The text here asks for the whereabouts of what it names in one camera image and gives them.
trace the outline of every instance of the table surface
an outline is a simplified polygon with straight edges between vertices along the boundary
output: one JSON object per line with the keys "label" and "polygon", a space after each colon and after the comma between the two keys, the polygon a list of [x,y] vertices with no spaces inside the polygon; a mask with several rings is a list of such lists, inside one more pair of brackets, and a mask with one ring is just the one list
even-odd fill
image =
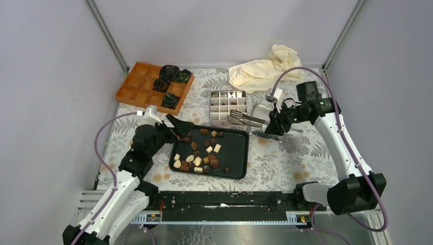
{"label": "table surface", "polygon": [[[195,80],[177,116],[196,125],[209,126],[209,97],[214,90],[233,89],[228,84],[227,69],[191,69]],[[317,81],[323,97],[328,96],[325,86],[314,75],[306,73],[304,81]],[[296,85],[300,82],[282,82],[285,97],[297,98]],[[265,93],[247,94],[247,110],[256,104],[270,105]],[[116,115],[142,110],[120,104]],[[143,124],[142,117],[127,116],[114,122],[107,143],[105,161],[117,171],[121,159],[130,149],[134,129]],[[208,176],[191,175],[171,171],[168,166],[173,145],[166,144],[154,157],[154,165],[145,181],[155,184],[160,190],[181,191],[293,191],[302,182],[318,181],[333,185],[338,182],[335,165],[320,134],[310,122],[298,127],[302,136],[289,136],[283,143],[250,137],[247,174],[241,180],[230,180]],[[106,190],[113,181],[110,172],[101,168],[97,190]]]}

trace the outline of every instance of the brown chocolate piece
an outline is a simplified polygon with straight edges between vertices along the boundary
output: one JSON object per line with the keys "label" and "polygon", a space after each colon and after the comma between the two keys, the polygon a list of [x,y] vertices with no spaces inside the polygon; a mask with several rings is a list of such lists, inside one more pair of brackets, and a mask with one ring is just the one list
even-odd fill
{"label": "brown chocolate piece", "polygon": [[200,129],[200,133],[206,135],[207,134],[207,129]]}
{"label": "brown chocolate piece", "polygon": [[200,151],[193,152],[193,156],[194,157],[200,157]]}
{"label": "brown chocolate piece", "polygon": [[191,149],[193,151],[197,150],[197,143],[195,143],[195,142],[191,143]]}
{"label": "brown chocolate piece", "polygon": [[210,167],[208,165],[203,166],[203,172],[208,173],[210,171]]}
{"label": "brown chocolate piece", "polygon": [[216,159],[217,157],[216,157],[215,155],[213,155],[213,154],[209,154],[209,155],[207,155],[207,158],[208,158],[209,160],[214,160],[214,159]]}
{"label": "brown chocolate piece", "polygon": [[218,161],[218,159],[213,159],[210,161],[210,165],[215,165],[215,164],[219,164],[220,162]]}
{"label": "brown chocolate piece", "polygon": [[180,170],[189,171],[189,167],[182,165],[182,166],[180,166]]}

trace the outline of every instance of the gray wall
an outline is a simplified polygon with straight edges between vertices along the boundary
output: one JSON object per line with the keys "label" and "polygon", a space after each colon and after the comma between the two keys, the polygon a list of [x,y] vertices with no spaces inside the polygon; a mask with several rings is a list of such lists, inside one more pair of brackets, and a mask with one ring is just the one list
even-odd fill
{"label": "gray wall", "polygon": [[128,64],[229,67],[272,44],[322,64],[356,0],[96,0]]}
{"label": "gray wall", "polygon": [[433,2],[367,1],[329,70],[353,141],[387,178],[393,244],[431,244]]}
{"label": "gray wall", "polygon": [[122,72],[84,1],[0,1],[0,243],[63,244]]}

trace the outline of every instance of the crumpled fabric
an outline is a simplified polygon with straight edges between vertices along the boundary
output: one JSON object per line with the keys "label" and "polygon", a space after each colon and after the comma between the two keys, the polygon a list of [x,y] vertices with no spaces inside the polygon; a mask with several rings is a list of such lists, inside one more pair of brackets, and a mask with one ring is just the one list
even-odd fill
{"label": "crumpled fabric", "polygon": [[[298,52],[283,44],[274,44],[266,59],[229,68],[229,83],[247,93],[267,91],[284,71],[295,66],[302,66]],[[302,81],[303,78],[303,71],[294,70],[287,73],[281,81]]]}

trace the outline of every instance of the metal tongs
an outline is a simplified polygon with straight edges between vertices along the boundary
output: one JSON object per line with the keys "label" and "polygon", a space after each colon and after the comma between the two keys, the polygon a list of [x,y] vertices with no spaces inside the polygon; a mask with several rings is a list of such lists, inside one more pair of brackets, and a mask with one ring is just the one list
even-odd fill
{"label": "metal tongs", "polygon": [[230,110],[230,115],[228,116],[228,120],[231,124],[236,125],[247,125],[256,128],[266,127],[269,122],[257,117],[248,116],[240,111]]}

